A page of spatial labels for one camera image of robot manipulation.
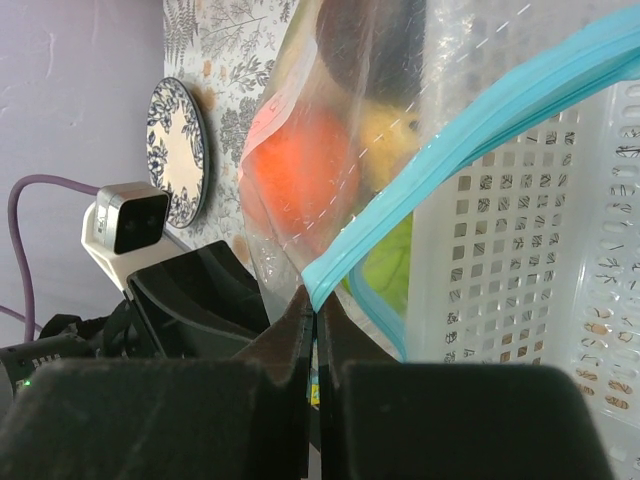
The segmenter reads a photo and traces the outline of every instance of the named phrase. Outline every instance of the orange object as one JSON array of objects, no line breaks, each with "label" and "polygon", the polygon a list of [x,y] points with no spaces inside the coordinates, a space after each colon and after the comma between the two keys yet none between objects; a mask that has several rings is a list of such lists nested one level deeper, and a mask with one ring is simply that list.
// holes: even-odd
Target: orange object
[{"label": "orange object", "polygon": [[342,123],[308,104],[294,108],[243,161],[242,171],[242,204],[252,220],[268,229],[266,211],[279,240],[300,239],[316,254],[344,226],[360,176]]}]

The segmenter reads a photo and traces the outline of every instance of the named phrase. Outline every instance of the gray wall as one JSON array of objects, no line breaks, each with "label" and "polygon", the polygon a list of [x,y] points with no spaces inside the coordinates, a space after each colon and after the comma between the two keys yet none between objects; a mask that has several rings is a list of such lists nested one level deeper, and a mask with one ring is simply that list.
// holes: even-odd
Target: gray wall
[{"label": "gray wall", "polygon": [[[146,179],[145,115],[162,78],[162,0],[0,0],[0,304],[24,311],[6,200],[19,178],[93,185]],[[22,195],[36,316],[108,313],[121,299],[80,246],[91,198],[54,186]],[[22,339],[0,316],[0,346]]]}]

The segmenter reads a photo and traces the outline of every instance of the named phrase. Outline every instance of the floral tablecloth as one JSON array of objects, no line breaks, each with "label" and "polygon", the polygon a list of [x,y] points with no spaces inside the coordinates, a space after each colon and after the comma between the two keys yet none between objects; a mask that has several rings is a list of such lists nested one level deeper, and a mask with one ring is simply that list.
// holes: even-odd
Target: floral tablecloth
[{"label": "floral tablecloth", "polygon": [[252,269],[237,171],[260,95],[298,0],[164,0],[165,76],[190,89],[207,123],[214,175],[203,211],[171,232],[191,248],[225,240]]}]

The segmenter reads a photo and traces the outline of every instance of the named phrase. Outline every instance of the ziplock bag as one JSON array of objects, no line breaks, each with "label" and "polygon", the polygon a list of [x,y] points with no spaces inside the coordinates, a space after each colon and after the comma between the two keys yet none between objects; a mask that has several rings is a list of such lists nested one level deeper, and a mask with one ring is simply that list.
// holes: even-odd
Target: ziplock bag
[{"label": "ziplock bag", "polygon": [[601,19],[634,2],[453,3],[301,4],[241,165],[270,317],[301,277],[319,308],[351,271],[402,353],[411,211],[474,159],[637,74],[639,8]]}]

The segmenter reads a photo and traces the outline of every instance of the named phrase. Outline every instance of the perforated basket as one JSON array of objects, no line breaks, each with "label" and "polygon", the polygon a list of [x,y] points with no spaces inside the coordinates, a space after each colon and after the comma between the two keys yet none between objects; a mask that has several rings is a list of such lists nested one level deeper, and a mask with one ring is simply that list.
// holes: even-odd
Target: perforated basket
[{"label": "perforated basket", "polygon": [[407,344],[414,361],[560,367],[619,478],[640,479],[640,83],[514,138],[415,211]]}]

